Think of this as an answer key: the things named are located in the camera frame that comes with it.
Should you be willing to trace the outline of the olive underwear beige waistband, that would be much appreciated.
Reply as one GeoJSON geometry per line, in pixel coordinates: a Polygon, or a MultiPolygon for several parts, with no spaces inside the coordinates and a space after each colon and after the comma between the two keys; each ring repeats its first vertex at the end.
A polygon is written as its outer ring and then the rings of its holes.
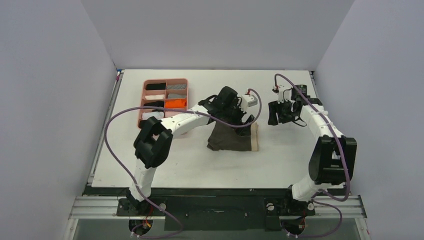
{"type": "Polygon", "coordinates": [[[212,151],[258,152],[259,125],[255,122],[242,129],[233,129],[216,122],[206,147],[212,151]]]}

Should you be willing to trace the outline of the pink divided organizer tray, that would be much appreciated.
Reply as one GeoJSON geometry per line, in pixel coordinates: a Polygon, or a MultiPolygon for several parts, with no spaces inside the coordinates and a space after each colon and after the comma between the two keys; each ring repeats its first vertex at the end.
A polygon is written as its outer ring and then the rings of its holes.
{"type": "Polygon", "coordinates": [[[189,108],[189,88],[186,78],[148,79],[141,92],[140,106],[161,107],[158,109],[140,109],[137,127],[140,129],[149,117],[158,119],[170,118],[178,114],[178,110],[189,108]]]}

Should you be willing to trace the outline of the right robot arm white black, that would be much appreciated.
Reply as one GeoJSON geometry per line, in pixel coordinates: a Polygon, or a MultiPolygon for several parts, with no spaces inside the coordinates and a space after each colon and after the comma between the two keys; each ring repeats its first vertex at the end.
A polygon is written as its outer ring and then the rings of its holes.
{"type": "Polygon", "coordinates": [[[322,102],[307,94],[306,85],[287,89],[275,86],[272,91],[278,99],[268,103],[268,124],[301,121],[301,126],[307,127],[316,140],[306,176],[290,185],[288,196],[282,199],[282,207],[289,214],[311,211],[311,199],[319,190],[347,184],[353,178],[357,141],[335,127],[322,102]]]}

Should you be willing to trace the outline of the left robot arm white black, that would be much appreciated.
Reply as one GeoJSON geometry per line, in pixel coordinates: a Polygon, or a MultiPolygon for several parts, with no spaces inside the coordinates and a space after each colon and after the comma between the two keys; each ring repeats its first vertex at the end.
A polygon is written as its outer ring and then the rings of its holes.
{"type": "Polygon", "coordinates": [[[225,86],[218,94],[200,100],[188,110],[171,117],[150,117],[145,120],[133,143],[137,161],[135,182],[126,193],[129,208],[136,215],[143,215],[149,210],[149,201],[146,198],[151,195],[156,169],[168,158],[174,138],[212,122],[229,127],[237,137],[246,136],[250,125],[257,118],[250,115],[243,121],[243,117],[248,108],[260,105],[258,95],[250,92],[239,95],[231,87],[225,86]]]}

